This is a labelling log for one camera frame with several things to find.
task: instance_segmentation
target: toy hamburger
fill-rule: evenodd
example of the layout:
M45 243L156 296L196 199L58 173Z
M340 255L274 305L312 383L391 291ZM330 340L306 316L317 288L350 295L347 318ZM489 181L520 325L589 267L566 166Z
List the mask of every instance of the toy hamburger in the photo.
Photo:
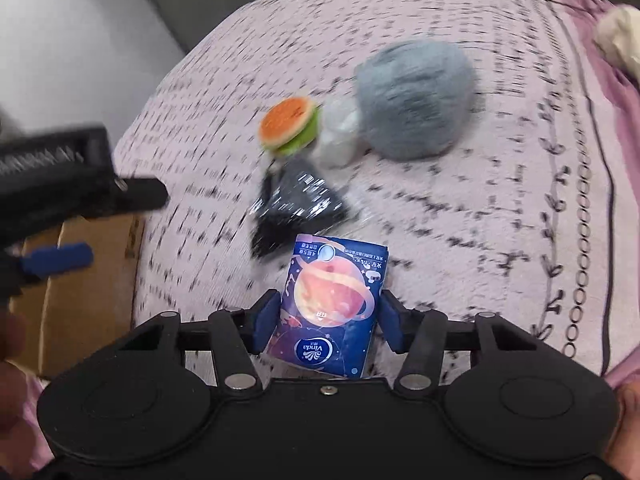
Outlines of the toy hamburger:
M275 155L298 152L318 133L318 108L308 97L290 97L267 112L258 138Z

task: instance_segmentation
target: screw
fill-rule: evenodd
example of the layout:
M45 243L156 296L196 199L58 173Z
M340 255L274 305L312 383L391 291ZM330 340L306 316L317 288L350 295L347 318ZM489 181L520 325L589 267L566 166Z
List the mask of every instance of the screw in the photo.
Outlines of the screw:
M338 393L338 388L335 386L320 386L320 393L323 395L335 395Z
M400 384L407 390L425 390L431 386L431 379L421 374L408 374L400 378Z
M233 374L225 379L225 384L232 390L248 390L255 383L255 377L249 374Z

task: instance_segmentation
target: cardboard box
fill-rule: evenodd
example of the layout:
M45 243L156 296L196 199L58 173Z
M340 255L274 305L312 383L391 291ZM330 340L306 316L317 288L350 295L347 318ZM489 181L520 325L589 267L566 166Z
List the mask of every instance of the cardboard box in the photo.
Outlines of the cardboard box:
M18 366L53 378L130 330L142 231L139 216L77 218L25 242L24 253L86 242L94 262L12 298L10 309L27 321L26 348L14 359Z

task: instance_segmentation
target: black plastic bag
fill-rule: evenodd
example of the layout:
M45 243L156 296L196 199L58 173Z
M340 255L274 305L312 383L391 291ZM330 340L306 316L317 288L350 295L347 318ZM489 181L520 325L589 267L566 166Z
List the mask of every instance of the black plastic bag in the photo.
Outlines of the black plastic bag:
M319 171L296 156L279 168L274 163L267 169L252 212L251 252L254 258L261 258L292 244L300 233L318 234L343 222L349 209Z

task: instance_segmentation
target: gray fabric ball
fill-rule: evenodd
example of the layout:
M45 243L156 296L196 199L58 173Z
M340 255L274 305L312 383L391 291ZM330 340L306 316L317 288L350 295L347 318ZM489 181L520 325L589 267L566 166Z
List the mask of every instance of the gray fabric ball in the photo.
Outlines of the gray fabric ball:
M462 134L475 89L474 69L454 44L393 44L356 68L361 134L393 160L437 155Z

